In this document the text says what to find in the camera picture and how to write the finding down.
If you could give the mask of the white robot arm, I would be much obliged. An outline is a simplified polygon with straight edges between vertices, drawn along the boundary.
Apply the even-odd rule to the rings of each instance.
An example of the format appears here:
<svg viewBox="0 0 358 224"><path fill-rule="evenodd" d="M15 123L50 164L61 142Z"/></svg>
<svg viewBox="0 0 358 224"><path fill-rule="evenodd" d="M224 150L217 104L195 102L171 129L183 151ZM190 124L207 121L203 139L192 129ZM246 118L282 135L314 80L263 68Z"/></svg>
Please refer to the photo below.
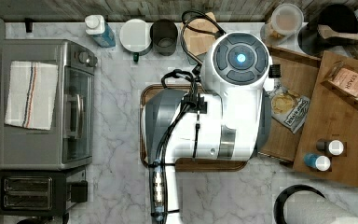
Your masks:
<svg viewBox="0 0 358 224"><path fill-rule="evenodd" d="M248 161L267 142L271 66L259 38L231 32L212 44L199 75L179 69L169 73L188 81L188 90L164 87L144 105L152 224L182 224L177 160Z"/></svg>

